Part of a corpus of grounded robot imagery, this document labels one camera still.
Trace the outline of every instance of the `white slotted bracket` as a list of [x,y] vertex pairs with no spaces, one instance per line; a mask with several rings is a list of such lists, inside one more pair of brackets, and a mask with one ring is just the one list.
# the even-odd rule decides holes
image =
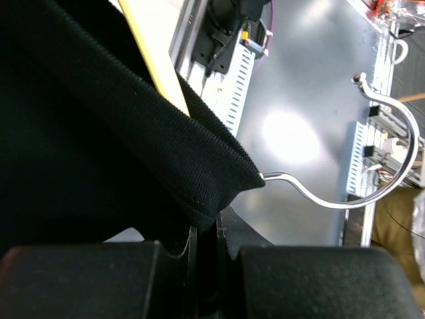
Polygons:
[[367,127],[362,123],[357,122],[346,188],[347,193],[351,193],[357,196],[361,195],[359,194],[361,190],[357,189],[357,186],[363,173],[363,148],[366,145],[366,141]]
[[[229,70],[226,75],[214,72],[207,78],[201,98],[220,121],[236,137],[244,110],[246,95],[254,68],[255,54],[236,43]],[[203,81],[203,66],[196,64],[188,82],[198,88]]]

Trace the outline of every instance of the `white cup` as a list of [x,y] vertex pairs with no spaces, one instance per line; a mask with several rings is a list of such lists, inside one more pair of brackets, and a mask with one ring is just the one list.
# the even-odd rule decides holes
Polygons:
[[406,57],[409,53],[409,45],[407,44],[405,40],[401,40],[401,39],[394,40],[394,46],[397,46],[397,45],[400,45],[402,50],[398,58],[395,58],[395,57],[393,58],[392,62],[394,63],[394,65],[398,65],[404,60],[406,60]]

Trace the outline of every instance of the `black cable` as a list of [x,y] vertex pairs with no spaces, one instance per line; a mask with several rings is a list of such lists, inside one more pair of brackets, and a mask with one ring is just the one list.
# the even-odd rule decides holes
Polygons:
[[224,54],[224,52],[226,52],[226,49],[228,48],[228,46],[233,42],[235,36],[238,34],[239,30],[242,28],[243,23],[244,21],[239,22],[238,26],[233,31],[231,36],[228,38],[227,42],[225,42],[221,46],[220,50],[212,56],[212,59],[208,63],[207,70],[205,71],[206,77],[209,77],[211,75],[211,72],[213,71],[213,66],[215,65],[217,60]]
[[383,202],[384,202],[384,208],[385,208],[385,211],[386,211],[386,213],[388,214],[388,216],[389,217],[391,217],[391,219],[396,223],[396,224],[398,224],[398,226],[400,226],[401,228],[403,228],[404,230],[406,230],[406,231],[408,231],[409,233],[411,233],[412,235],[415,235],[415,236],[417,236],[417,237],[419,237],[419,238],[421,238],[421,239],[424,239],[425,240],[425,237],[424,236],[422,236],[422,235],[419,235],[419,234],[417,234],[417,233],[415,233],[414,231],[411,231],[410,229],[408,229],[408,228],[406,228],[405,226],[403,226],[403,225],[401,225],[401,223],[399,223],[391,214],[390,214],[390,211],[388,210],[388,206],[386,205],[386,198],[384,197],[383,199]]

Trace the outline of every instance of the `metal table surface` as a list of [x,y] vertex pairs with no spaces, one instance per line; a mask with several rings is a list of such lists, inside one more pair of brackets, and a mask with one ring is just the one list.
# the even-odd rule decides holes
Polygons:
[[[369,102],[351,84],[372,80],[379,34],[348,1],[274,1],[270,56],[254,69],[238,140],[262,172],[295,175],[316,195],[345,199],[355,122]],[[274,181],[232,204],[276,245],[338,245],[344,213]]]

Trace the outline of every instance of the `plastic bag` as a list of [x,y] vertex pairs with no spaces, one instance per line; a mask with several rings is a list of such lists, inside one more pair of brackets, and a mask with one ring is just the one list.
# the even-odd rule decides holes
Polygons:
[[425,282],[425,191],[422,191],[414,199],[412,242],[420,276]]
[[425,0],[379,0],[377,19],[395,18],[398,22],[425,25]]

